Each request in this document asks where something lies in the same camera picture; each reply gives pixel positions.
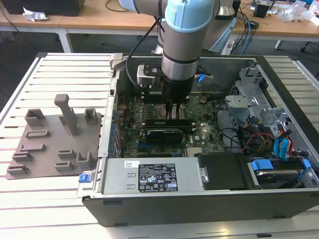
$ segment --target electronic equipment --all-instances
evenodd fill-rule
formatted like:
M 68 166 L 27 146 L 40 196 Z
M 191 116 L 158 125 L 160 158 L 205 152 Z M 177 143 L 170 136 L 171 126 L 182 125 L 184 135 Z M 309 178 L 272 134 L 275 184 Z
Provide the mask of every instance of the electronic equipment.
M 2 0 L 9 14 L 22 14 L 23 7 L 30 11 L 64 16 L 77 16 L 85 0 Z
M 255 17 L 260 17 L 260 18 L 265 18 L 268 9 L 270 8 L 268 2 L 257 2 L 255 9 L 254 9 L 254 16 Z
M 171 115 L 159 77 L 141 91 L 126 56 L 110 59 L 98 165 L 78 189 L 99 224 L 290 218 L 319 205 L 319 134 L 274 71 L 288 58 L 203 56 L 214 79 L 194 79 Z M 161 60 L 133 56 L 129 70 Z

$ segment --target white plastic bag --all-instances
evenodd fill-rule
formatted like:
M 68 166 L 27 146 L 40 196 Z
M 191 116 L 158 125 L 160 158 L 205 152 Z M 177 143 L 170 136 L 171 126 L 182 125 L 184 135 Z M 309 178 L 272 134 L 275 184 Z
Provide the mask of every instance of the white plastic bag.
M 294 4 L 292 4 L 287 10 L 280 12 L 280 17 L 283 22 L 286 21 L 294 21 L 302 19 L 302 14 L 307 9 L 304 7 L 305 2 L 296 0 Z
M 309 12 L 314 15 L 319 15 L 319 0 L 313 0 L 309 8 Z

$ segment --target blue latch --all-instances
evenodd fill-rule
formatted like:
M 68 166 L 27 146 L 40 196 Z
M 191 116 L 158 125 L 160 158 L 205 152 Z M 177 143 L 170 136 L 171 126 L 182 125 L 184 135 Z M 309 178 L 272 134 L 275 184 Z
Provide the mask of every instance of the blue latch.
M 91 182 L 91 174 L 80 174 L 79 183 L 90 183 Z
M 311 164 L 310 164 L 309 160 L 303 159 L 303 164 L 304 164 L 305 168 L 311 168 Z
M 205 75 L 201 74 L 197 81 L 200 83 L 202 80 L 204 80 L 204 78 L 205 78 Z
M 273 170 L 274 167 L 269 159 L 255 159 L 251 162 L 254 171 L 257 170 Z

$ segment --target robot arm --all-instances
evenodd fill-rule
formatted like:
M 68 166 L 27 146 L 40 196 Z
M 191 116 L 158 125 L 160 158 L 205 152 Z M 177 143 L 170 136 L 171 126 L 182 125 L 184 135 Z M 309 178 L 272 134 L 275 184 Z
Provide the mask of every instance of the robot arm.
M 205 36 L 219 13 L 220 1 L 120 0 L 120 4 L 131 11 L 165 18 L 161 92 L 170 105 L 180 104 L 191 91 Z

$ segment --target table leg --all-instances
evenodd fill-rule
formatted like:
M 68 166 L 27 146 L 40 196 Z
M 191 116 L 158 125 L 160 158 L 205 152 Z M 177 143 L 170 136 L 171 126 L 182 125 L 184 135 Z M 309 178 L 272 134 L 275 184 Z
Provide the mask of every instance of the table leg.
M 1 39 L 2 38 L 6 38 L 8 39 L 8 41 L 14 41 L 15 38 L 14 38 L 14 35 L 12 34 L 11 31 L 3 31 L 3 32 L 0 32 L 0 35 L 1 35 Z
M 281 47 L 281 45 L 283 44 L 283 42 L 284 42 L 284 41 L 281 41 L 281 40 L 277 41 L 276 46 L 275 46 L 275 49 L 276 49 L 276 50 L 279 50 L 279 48 Z
M 221 52 L 222 55 L 230 55 L 230 52 L 233 49 L 233 46 L 234 46 L 237 38 L 238 38 L 238 35 L 236 35 L 236 34 L 230 35 L 224 49 Z
M 72 53 L 73 52 L 73 47 L 72 47 L 72 43 L 70 40 L 70 36 L 67 33 L 65 28 L 61 28 L 61 30 L 58 32 L 59 37 L 60 37 L 60 41 L 63 47 L 63 50 L 65 53 Z

